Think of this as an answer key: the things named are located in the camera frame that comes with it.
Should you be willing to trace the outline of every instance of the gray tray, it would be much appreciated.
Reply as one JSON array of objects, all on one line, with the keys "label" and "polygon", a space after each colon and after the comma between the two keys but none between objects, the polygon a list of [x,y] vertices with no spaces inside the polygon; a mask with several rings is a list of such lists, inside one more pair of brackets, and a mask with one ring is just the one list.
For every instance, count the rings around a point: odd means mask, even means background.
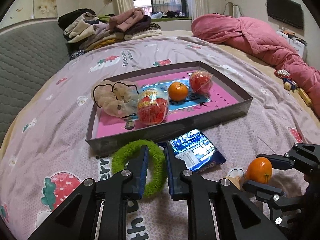
[{"label": "gray tray", "polygon": [[221,86],[225,91],[238,100],[238,103],[223,108],[193,115],[187,118],[165,122],[153,126],[148,126],[138,130],[132,130],[126,133],[106,136],[102,138],[93,138],[93,133],[97,129],[98,109],[94,104],[87,129],[86,141],[99,156],[110,154],[126,145],[129,142],[146,139],[156,143],[164,142],[176,138],[190,130],[198,128],[200,130],[209,128],[222,122],[230,121],[237,117],[245,115],[250,107],[252,97],[240,86],[234,83],[219,71],[207,64],[195,61],[186,63],[170,64],[165,66],[152,67],[137,70],[109,78],[110,81],[138,81],[155,76],[161,76],[183,71],[206,70],[213,74],[212,81]]}]

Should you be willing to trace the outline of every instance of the blue snack package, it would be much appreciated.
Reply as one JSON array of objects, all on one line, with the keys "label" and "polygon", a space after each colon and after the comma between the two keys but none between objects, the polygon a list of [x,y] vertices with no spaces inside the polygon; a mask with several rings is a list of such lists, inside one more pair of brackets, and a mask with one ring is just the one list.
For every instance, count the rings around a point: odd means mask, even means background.
[{"label": "blue snack package", "polygon": [[198,129],[170,141],[176,158],[184,160],[187,169],[201,172],[226,162],[225,157]]}]

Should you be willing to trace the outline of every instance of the green fuzzy ring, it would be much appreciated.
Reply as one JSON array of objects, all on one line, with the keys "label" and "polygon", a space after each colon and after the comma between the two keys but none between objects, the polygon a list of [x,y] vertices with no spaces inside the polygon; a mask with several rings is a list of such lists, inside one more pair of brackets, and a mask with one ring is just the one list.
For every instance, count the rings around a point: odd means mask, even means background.
[{"label": "green fuzzy ring", "polygon": [[158,145],[146,140],[128,143],[115,152],[113,155],[111,168],[112,174],[122,171],[124,169],[124,164],[135,154],[139,154],[142,145],[148,146],[149,156],[152,158],[153,162],[152,180],[146,184],[143,194],[144,197],[150,197],[153,194],[161,191],[167,178],[165,157]]}]

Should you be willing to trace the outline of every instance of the quilted cushion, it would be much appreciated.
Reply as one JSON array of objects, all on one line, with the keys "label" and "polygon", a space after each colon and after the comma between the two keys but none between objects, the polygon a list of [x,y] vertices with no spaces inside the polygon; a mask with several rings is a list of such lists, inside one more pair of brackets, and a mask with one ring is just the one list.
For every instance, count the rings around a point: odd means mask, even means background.
[{"label": "quilted cushion", "polygon": [[56,21],[0,35],[0,144],[19,111],[67,62],[65,39]]}]

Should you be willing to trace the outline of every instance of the pile of clothes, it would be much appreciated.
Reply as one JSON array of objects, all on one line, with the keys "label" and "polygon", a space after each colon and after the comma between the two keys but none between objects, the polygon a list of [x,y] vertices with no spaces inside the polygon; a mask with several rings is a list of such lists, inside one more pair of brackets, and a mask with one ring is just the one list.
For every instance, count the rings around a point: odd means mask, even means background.
[{"label": "pile of clothes", "polygon": [[79,9],[61,16],[58,24],[64,29],[71,60],[116,42],[162,35],[161,27],[152,23],[142,8],[133,8],[117,16],[96,16],[92,10]]}]

